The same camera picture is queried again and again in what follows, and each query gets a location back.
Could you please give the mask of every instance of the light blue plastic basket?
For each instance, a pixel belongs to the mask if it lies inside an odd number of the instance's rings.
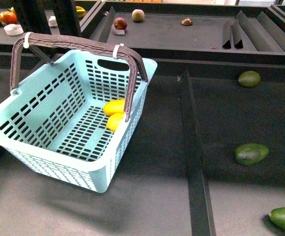
[[[102,193],[142,114],[148,83],[137,76],[130,119],[113,133],[102,108],[125,98],[129,70],[103,68],[99,59],[126,63],[71,50],[23,80],[19,94],[0,104],[0,145],[35,172]],[[143,63],[150,82],[157,63]]]

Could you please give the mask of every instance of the shopping basket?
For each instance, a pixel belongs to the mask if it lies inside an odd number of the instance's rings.
[[[24,45],[49,63],[19,83]],[[37,46],[71,50],[52,62]],[[127,63],[129,69],[107,69],[100,61]],[[120,45],[26,33],[13,47],[11,96],[0,104],[0,146],[35,172],[105,192],[142,114],[156,67]],[[124,116],[113,133],[102,108],[120,98],[125,98]]]

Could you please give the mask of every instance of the red fruit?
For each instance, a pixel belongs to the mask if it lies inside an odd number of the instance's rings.
[[[6,24],[14,24],[17,22],[17,16],[15,13],[10,11],[4,11],[0,14],[1,20]]]
[[[123,17],[118,17],[114,20],[114,27],[117,30],[124,30],[127,27],[127,22]]]

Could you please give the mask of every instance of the basket handle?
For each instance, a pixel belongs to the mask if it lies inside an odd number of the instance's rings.
[[[26,34],[28,33],[25,33],[23,37],[18,39],[13,46],[10,71],[11,91],[13,89],[18,88],[19,86],[21,51],[24,48],[25,41],[29,43],[29,45],[43,46],[49,48],[79,49],[82,51],[88,51],[95,55],[107,57],[113,56],[113,52],[116,46],[115,44],[101,43],[85,38],[68,35],[30,33],[30,35],[27,35],[25,39]],[[128,121],[133,103],[133,96],[138,72],[137,69],[139,70],[142,81],[148,82],[148,77],[143,64],[142,57],[134,50],[127,47],[119,47],[116,56],[118,59],[123,59],[127,61],[130,70],[124,107],[124,112],[126,113],[126,121]]]

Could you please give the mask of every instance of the apple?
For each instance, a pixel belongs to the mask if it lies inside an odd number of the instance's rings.
[[[114,20],[114,27],[117,30],[125,30],[127,27],[127,22],[123,17],[118,17]]]
[[[141,22],[144,20],[144,12],[140,9],[136,9],[132,13],[132,18],[135,22]]]

